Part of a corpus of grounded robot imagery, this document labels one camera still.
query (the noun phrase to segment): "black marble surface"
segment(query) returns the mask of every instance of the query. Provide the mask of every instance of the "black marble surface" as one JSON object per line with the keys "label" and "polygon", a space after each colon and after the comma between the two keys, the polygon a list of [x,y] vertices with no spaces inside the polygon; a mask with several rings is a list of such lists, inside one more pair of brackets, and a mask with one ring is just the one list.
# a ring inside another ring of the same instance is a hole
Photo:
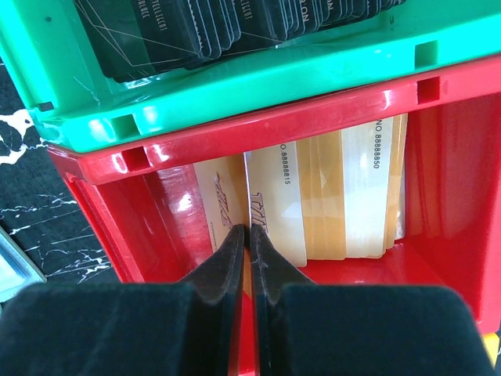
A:
{"label": "black marble surface", "polygon": [[118,279],[0,60],[0,226],[48,281]]}

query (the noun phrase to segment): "plastic container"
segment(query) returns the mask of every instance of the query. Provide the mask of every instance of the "plastic container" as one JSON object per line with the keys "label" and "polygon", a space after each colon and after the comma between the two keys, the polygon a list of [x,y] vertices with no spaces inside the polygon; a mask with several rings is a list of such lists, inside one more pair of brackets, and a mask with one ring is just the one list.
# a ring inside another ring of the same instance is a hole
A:
{"label": "plastic container", "polygon": [[409,0],[198,70],[105,78],[71,0],[4,0],[0,56],[51,143],[89,152],[501,51],[501,2]]}
{"label": "plastic container", "polygon": [[[173,282],[212,253],[192,163],[409,113],[406,236],[380,259],[301,269],[322,284],[449,286],[488,334],[501,318],[500,68],[497,56],[91,154],[49,153],[121,280]],[[252,320],[245,297],[241,374],[254,369]]]}

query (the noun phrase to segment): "rectangular slot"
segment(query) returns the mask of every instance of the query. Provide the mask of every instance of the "rectangular slot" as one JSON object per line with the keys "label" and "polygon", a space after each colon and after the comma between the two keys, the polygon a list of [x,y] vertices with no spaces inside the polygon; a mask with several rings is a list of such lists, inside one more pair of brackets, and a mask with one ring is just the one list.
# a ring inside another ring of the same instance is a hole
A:
{"label": "rectangular slot", "polygon": [[417,82],[417,104],[440,100],[440,77],[432,77]]}
{"label": "rectangular slot", "polygon": [[129,172],[146,170],[150,167],[150,161],[148,161],[146,152],[141,146],[125,150],[121,153],[121,155]]}
{"label": "rectangular slot", "polygon": [[111,126],[119,141],[139,136],[139,130],[132,115],[112,119]]}
{"label": "rectangular slot", "polygon": [[430,68],[437,64],[438,42],[432,41],[416,46],[414,56],[416,69]]}

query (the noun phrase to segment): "green plastic bin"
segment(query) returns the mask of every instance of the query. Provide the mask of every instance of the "green plastic bin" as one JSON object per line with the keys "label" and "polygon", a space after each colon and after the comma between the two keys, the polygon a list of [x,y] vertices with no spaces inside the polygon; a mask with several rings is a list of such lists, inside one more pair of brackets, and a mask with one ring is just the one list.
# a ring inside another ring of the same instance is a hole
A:
{"label": "green plastic bin", "polygon": [[2,0],[0,13],[0,56],[40,135],[78,152],[487,56],[500,35],[500,0],[408,0],[276,49],[118,84],[72,0]]}

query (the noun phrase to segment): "yellow object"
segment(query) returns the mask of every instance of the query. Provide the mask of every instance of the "yellow object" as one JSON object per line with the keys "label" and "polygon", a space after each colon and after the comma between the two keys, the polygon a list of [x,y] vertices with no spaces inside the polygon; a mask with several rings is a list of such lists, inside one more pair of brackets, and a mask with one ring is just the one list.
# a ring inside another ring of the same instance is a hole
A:
{"label": "yellow object", "polygon": [[484,340],[484,346],[487,350],[488,357],[490,358],[492,365],[496,365],[496,359],[498,357],[499,348],[499,337],[496,333],[485,334],[482,339]]}

